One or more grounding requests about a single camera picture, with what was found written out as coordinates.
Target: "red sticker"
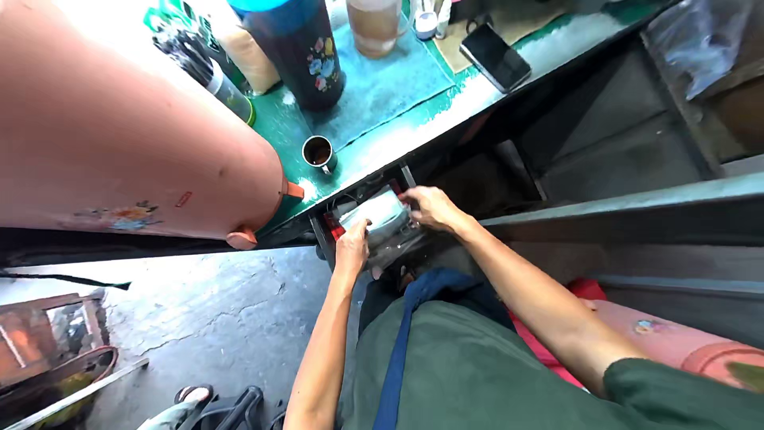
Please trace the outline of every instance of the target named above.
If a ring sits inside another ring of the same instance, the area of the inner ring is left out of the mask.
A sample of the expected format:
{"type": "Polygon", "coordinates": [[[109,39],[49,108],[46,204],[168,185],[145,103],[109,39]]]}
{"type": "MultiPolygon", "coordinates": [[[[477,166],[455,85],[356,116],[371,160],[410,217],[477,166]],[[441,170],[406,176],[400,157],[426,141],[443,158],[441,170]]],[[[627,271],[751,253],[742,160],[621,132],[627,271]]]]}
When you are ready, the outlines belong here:
{"type": "Polygon", "coordinates": [[[178,200],[178,203],[175,204],[175,207],[182,207],[186,202],[191,198],[191,191],[186,191],[183,193],[182,196],[180,196],[180,200],[178,200]]]}

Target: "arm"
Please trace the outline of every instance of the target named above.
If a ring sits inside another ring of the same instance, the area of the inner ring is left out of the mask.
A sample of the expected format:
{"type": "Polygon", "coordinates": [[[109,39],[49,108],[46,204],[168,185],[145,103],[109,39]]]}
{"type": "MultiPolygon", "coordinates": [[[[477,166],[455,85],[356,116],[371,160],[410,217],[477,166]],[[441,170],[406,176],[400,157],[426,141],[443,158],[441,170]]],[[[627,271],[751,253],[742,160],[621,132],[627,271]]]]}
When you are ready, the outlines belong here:
{"type": "Polygon", "coordinates": [[[473,217],[459,210],[438,188],[409,189],[412,218],[454,234],[469,251],[504,303],[589,390],[602,394],[602,377],[612,363],[647,358],[610,329],[568,289],[517,255],[473,217]]]}
{"type": "Polygon", "coordinates": [[[345,369],[351,295],[369,254],[367,225],[368,220],[362,220],[337,242],[337,264],[292,385],[285,430],[334,428],[345,369]]]}

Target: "dark pants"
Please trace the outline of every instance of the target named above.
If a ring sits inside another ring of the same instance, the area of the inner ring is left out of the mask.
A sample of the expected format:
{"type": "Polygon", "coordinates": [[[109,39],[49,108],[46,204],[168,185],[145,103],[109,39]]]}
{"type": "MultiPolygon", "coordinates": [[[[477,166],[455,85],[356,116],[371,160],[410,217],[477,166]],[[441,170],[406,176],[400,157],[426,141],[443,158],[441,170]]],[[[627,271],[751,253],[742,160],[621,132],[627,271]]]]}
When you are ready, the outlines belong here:
{"type": "MultiPolygon", "coordinates": [[[[361,305],[361,315],[358,321],[358,337],[361,337],[361,333],[364,332],[366,327],[376,317],[381,315],[391,303],[402,296],[403,293],[397,291],[396,283],[386,278],[385,275],[377,281],[369,282],[369,285],[366,287],[364,303],[361,305]]],[[[439,292],[433,300],[447,301],[454,305],[464,306],[516,332],[509,312],[504,307],[504,304],[499,301],[494,287],[488,282],[483,282],[461,292],[446,289],[439,292]]]]}

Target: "green shirt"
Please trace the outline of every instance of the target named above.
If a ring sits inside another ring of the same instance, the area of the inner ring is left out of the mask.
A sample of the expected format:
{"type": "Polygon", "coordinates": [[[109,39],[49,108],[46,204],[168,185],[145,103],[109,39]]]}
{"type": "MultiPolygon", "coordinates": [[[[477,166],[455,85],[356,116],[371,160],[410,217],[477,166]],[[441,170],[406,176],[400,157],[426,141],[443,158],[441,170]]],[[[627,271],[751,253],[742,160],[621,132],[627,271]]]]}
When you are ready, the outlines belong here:
{"type": "MultiPolygon", "coordinates": [[[[346,430],[371,430],[403,300],[358,340],[346,430]]],[[[544,367],[514,332],[428,301],[413,314],[397,428],[764,429],[764,396],[648,360],[610,365],[602,400],[544,367]]]]}

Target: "stainless steel mug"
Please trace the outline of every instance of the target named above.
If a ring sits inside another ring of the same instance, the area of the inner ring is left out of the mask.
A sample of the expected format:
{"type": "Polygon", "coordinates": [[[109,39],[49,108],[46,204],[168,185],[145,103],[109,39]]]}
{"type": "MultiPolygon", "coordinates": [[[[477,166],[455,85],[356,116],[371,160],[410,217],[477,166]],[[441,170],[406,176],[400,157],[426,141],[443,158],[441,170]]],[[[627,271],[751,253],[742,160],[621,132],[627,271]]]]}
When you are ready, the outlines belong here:
{"type": "Polygon", "coordinates": [[[303,143],[303,160],[326,174],[332,174],[337,166],[337,153],[324,136],[310,136],[303,143]]]}

